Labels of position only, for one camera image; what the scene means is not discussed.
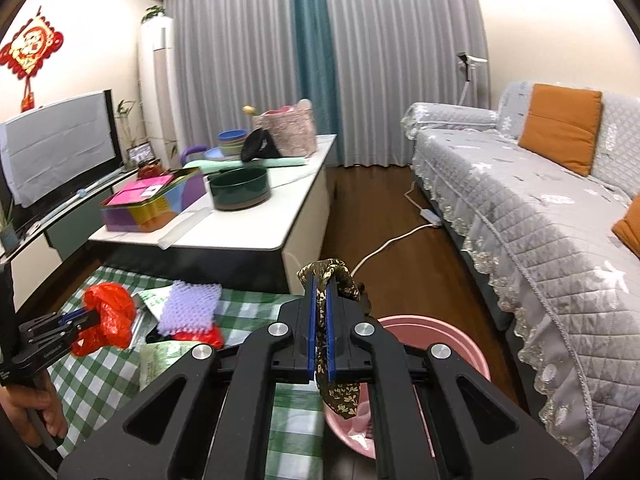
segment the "green packet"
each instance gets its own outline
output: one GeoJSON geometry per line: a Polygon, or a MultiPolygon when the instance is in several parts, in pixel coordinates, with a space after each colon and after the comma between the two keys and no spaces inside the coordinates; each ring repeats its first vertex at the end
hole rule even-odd
{"type": "Polygon", "coordinates": [[[140,347],[140,390],[185,355],[197,341],[163,341],[140,347]]]}
{"type": "Polygon", "coordinates": [[[155,318],[160,321],[164,304],[169,299],[173,285],[163,286],[161,288],[152,288],[149,290],[140,290],[134,296],[142,300],[142,303],[151,312],[155,318]]]}

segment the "green floral fabric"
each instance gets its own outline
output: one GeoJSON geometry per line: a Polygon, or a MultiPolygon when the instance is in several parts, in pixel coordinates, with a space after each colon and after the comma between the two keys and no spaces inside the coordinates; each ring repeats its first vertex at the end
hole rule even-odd
{"type": "Polygon", "coordinates": [[[338,294],[349,300],[360,301],[360,290],[351,278],[349,269],[341,260],[323,260],[303,267],[298,272],[302,285],[309,275],[316,278],[316,382],[322,400],[342,418],[351,418],[358,411],[360,385],[331,384],[326,371],[326,288],[332,276],[337,282],[338,294]]]}

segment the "tv stand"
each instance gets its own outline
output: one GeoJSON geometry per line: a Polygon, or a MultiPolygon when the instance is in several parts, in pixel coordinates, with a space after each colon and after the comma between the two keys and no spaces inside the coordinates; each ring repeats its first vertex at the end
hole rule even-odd
{"type": "Polygon", "coordinates": [[[85,196],[67,201],[65,208],[56,208],[54,215],[28,229],[13,253],[7,255],[0,247],[0,266],[11,265],[16,311],[103,225],[100,202],[135,178],[136,170],[126,171],[88,186],[85,196]]]}

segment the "tv screen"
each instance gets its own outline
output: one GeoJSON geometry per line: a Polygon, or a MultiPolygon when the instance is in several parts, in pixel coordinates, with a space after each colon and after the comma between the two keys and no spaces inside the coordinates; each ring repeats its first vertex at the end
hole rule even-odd
{"type": "Polygon", "coordinates": [[[0,124],[0,203],[14,227],[33,223],[122,165],[111,91],[31,110],[0,124]]]}

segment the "human hand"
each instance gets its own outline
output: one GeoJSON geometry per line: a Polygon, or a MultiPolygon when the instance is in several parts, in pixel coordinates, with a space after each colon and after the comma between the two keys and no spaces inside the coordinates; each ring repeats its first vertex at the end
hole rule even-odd
{"type": "Polygon", "coordinates": [[[29,421],[26,411],[28,408],[42,412],[45,427],[52,436],[63,438],[68,430],[65,416],[62,413],[62,403],[46,370],[42,373],[42,382],[45,391],[34,390],[18,384],[0,386],[0,406],[4,409],[7,418],[22,441],[31,447],[40,446],[42,439],[29,421]]]}

